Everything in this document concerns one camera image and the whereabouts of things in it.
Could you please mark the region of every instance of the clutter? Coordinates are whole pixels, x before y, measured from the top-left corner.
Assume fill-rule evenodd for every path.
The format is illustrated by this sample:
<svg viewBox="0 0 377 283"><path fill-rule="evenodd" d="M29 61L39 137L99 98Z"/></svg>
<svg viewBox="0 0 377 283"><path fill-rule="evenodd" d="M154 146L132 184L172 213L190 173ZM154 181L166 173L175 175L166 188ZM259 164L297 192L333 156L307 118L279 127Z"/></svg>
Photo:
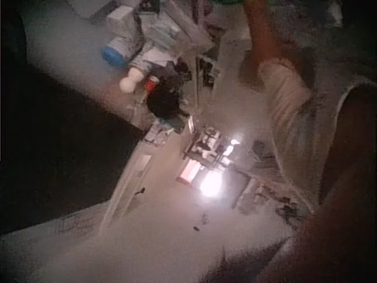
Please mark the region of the clutter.
<svg viewBox="0 0 377 283"><path fill-rule="evenodd" d="M214 43L205 29L198 27L174 1L161 3L164 12L185 32L190 39L190 49L196 54L202 54L212 47Z"/></svg>
<svg viewBox="0 0 377 283"><path fill-rule="evenodd" d="M177 58L173 58L168 52L162 51L157 47L153 47L144 54L144 60L153 62L156 65L165 67L168 62L177 63Z"/></svg>
<svg viewBox="0 0 377 283"><path fill-rule="evenodd" d="M103 49L103 58L112 66L125 67L144 45L140 19L130 6L120 6L107 16L107 27L118 35Z"/></svg>
<svg viewBox="0 0 377 283"><path fill-rule="evenodd" d="M161 147L167 141L173 129L167 128L159 121L155 121L144 137L144 141L153 144L155 147Z"/></svg>
<svg viewBox="0 0 377 283"><path fill-rule="evenodd" d="M151 42L145 43L140 53L130 62L131 67L138 68L144 75L149 74L154 67L154 63L145 58L145 53L152 47L153 44Z"/></svg>
<svg viewBox="0 0 377 283"><path fill-rule="evenodd" d="M140 19L135 10L130 6L119 6L106 17L108 29L116 35L124 38L132 38L137 41L142 38Z"/></svg>

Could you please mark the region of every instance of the person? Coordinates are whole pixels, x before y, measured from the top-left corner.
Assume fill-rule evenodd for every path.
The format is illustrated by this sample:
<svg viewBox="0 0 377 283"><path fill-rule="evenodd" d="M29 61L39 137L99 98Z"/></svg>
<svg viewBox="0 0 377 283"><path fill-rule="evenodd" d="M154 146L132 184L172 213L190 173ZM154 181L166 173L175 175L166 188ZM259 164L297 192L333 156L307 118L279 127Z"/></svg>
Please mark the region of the person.
<svg viewBox="0 0 377 283"><path fill-rule="evenodd" d="M317 58L310 88L264 0L246 0L244 10L276 161L312 215L286 241L224 256L201 282L375 282L376 84L338 48Z"/></svg>

